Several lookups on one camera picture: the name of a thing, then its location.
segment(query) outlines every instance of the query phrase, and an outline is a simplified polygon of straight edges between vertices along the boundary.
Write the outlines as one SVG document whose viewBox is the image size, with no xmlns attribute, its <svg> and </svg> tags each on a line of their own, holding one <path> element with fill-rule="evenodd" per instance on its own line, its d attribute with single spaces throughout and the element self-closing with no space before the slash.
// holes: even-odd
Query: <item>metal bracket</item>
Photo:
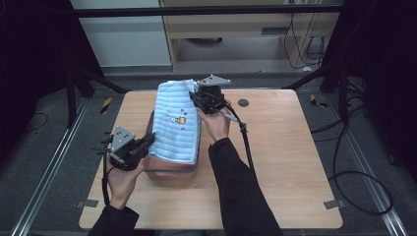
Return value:
<svg viewBox="0 0 417 236">
<path fill-rule="evenodd" d="M 98 201 L 97 200 L 79 200 L 76 204 L 76 208 L 84 208 L 84 207 L 97 207 Z"/>
<path fill-rule="evenodd" d="M 331 208 L 342 208 L 342 207 L 346 207 L 347 204 L 344 200 L 332 200 L 332 201 L 328 201 L 328 202 L 324 202 L 326 209 L 331 209 Z"/>
</svg>

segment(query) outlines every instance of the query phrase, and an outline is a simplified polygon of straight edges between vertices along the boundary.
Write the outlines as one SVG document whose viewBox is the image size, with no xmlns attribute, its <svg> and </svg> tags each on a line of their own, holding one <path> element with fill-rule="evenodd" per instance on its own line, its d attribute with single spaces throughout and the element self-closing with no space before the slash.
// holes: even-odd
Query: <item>gray carpet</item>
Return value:
<svg viewBox="0 0 417 236">
<path fill-rule="evenodd" d="M 305 74 L 253 73 L 218 75 L 232 80 L 228 88 L 280 88 L 301 79 Z M 108 78 L 126 89 L 156 89 L 167 80 L 201 80 L 206 75 L 193 76 L 144 76 Z M 315 80 L 298 91 L 299 99 L 311 130 L 335 121 L 330 108 L 322 108 L 310 102 L 310 93 L 317 93 L 320 80 Z M 99 146 L 104 132 L 111 130 L 117 116 L 123 94 L 118 94 L 102 85 L 93 83 L 96 93 L 89 100 L 89 106 L 74 140 L 72 141 L 59 172 L 40 207 L 31 231 L 85 232 L 78 221 L 82 210 L 75 207 L 79 200 L 89 194 L 89 187 L 100 162 L 100 156 L 91 149 Z M 103 100 L 112 97 L 106 114 L 100 114 Z M 352 108 L 361 104 L 352 100 Z M 59 90 L 44 97 L 37 105 L 28 129 L 11 153 L 11 160 L 0 172 L 0 232 L 10 231 L 34 192 L 54 151 L 64 135 L 67 125 L 67 104 L 65 90 Z M 394 199 L 394 208 L 409 235 L 417 235 L 417 183 L 404 167 L 389 164 L 387 150 L 364 111 L 350 119 L 350 130 L 355 134 L 362 151 L 370 162 L 376 176 L 389 188 Z M 336 126 L 314 135 L 316 141 L 332 139 L 340 133 Z M 332 172 L 332 159 L 336 140 L 316 142 L 322 163 L 328 176 Z M 337 156 L 337 171 L 356 170 L 352 152 L 343 138 Z M 339 184 L 343 191 L 361 207 L 376 210 L 374 201 L 365 186 L 363 177 L 342 176 Z M 331 182 L 337 199 L 342 199 Z M 390 235 L 380 216 L 372 216 L 348 205 L 340 209 L 344 224 L 338 230 L 307 230 L 307 235 Z M 285 230 L 285 235 L 301 235 L 300 230 Z"/>
</svg>

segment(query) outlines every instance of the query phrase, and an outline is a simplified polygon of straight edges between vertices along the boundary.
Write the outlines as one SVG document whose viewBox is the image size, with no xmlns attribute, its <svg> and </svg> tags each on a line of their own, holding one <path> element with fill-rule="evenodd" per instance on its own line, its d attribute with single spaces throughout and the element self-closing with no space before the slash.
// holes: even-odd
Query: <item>wooden table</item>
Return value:
<svg viewBox="0 0 417 236">
<path fill-rule="evenodd" d="M 224 89 L 225 97 L 248 125 L 252 157 L 261 188 L 282 228 L 338 228 L 338 208 L 326 209 L 333 200 L 327 176 L 314 145 L 298 97 L 293 90 Z M 241 107 L 238 100 L 249 100 Z M 140 138 L 154 108 L 155 90 L 131 91 L 124 98 L 115 126 Z M 247 163 L 239 126 L 231 124 L 230 139 Z M 209 163 L 212 139 L 203 123 L 198 174 L 193 180 L 151 180 L 139 176 L 128 207 L 141 217 L 137 228 L 221 229 L 217 185 Z M 92 228 L 104 202 L 101 193 L 102 166 L 97 169 L 89 200 L 97 207 L 85 207 L 83 228 Z"/>
</svg>

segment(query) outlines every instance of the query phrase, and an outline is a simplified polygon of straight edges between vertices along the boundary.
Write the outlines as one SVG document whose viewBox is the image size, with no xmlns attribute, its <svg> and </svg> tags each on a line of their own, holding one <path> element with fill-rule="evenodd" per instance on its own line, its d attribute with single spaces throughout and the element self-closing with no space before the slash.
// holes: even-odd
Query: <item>white cabinet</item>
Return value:
<svg viewBox="0 0 417 236">
<path fill-rule="evenodd" d="M 157 0 L 71 0 L 75 9 L 159 7 Z M 162 17 L 84 18 L 80 22 L 104 72 L 171 68 Z"/>
</svg>

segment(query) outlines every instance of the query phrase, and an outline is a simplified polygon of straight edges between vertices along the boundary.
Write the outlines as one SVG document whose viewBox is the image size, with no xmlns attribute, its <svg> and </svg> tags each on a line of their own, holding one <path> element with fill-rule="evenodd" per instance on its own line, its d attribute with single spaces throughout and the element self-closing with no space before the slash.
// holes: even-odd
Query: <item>black pole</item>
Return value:
<svg viewBox="0 0 417 236">
<path fill-rule="evenodd" d="M 331 13 L 341 12 L 343 4 L 324 5 L 252 5 L 207 7 L 162 7 L 128 9 L 83 9 L 74 11 L 46 11 L 49 16 L 78 18 L 190 16 L 228 14 L 280 14 L 280 13 Z"/>
</svg>

